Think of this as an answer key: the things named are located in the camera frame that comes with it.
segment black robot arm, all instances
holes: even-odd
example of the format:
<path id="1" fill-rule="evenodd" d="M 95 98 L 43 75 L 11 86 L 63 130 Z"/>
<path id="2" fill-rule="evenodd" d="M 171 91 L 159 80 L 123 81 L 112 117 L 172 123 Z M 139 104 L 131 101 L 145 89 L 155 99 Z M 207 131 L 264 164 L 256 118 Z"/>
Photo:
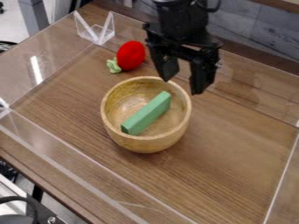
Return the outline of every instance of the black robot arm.
<path id="1" fill-rule="evenodd" d="M 207 0 L 153 0 L 159 23 L 145 23 L 147 46 L 157 73 L 168 81 L 180 71 L 178 59 L 191 64 L 191 93 L 202 94 L 215 80 L 222 43 L 208 34 Z"/>

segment wooden table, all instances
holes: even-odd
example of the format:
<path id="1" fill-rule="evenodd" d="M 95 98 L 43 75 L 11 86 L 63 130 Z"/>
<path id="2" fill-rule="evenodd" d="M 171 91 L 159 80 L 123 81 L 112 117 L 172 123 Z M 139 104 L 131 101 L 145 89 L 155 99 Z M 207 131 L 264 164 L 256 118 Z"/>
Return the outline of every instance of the wooden table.
<path id="1" fill-rule="evenodd" d="M 95 4 L 80 13 L 91 24 L 108 14 Z M 145 37 L 137 21 L 115 19 L 104 47 L 79 37 L 68 16 L 0 57 L 0 96 L 11 104 L 0 157 L 89 223 L 294 223 L 298 77 L 223 51 L 215 84 L 191 98 L 179 143 L 131 153 L 109 139 L 99 105 L 120 81 L 156 71 L 147 56 L 135 71 L 109 74 L 113 50 Z M 172 79 L 187 91 L 188 73 L 182 63 Z M 279 185 L 288 160 L 291 188 Z"/>

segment green foam block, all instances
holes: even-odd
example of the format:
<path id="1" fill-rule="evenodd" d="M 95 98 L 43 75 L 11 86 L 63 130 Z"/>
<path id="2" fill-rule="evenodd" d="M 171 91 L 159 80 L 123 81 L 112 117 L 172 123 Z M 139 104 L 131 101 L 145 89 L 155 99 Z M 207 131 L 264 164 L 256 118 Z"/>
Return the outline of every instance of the green foam block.
<path id="1" fill-rule="evenodd" d="M 137 136 L 171 107 L 172 95 L 163 91 L 121 123 L 124 133 Z"/>

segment green block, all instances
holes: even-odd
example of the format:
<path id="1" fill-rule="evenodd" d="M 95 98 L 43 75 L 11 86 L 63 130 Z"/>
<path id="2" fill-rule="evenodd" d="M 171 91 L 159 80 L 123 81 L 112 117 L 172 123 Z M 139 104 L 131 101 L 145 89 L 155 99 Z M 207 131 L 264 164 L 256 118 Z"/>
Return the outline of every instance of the green block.
<path id="1" fill-rule="evenodd" d="M 124 133 L 137 136 L 171 107 L 172 95 L 163 91 L 121 123 Z"/>

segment wooden bowl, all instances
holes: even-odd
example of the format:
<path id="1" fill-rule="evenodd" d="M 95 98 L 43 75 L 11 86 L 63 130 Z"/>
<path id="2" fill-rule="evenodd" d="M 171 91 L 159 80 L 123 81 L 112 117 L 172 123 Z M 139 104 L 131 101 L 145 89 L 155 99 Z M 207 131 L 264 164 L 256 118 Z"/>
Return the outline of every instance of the wooden bowl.
<path id="1" fill-rule="evenodd" d="M 121 122 L 160 94 L 172 94 L 172 103 L 164 115 L 139 136 L 121 132 Z M 191 118 L 191 98 L 172 81 L 145 76 L 125 80 L 107 92 L 100 105 L 100 114 L 107 133 L 125 149 L 153 153 L 171 147 L 182 138 Z"/>

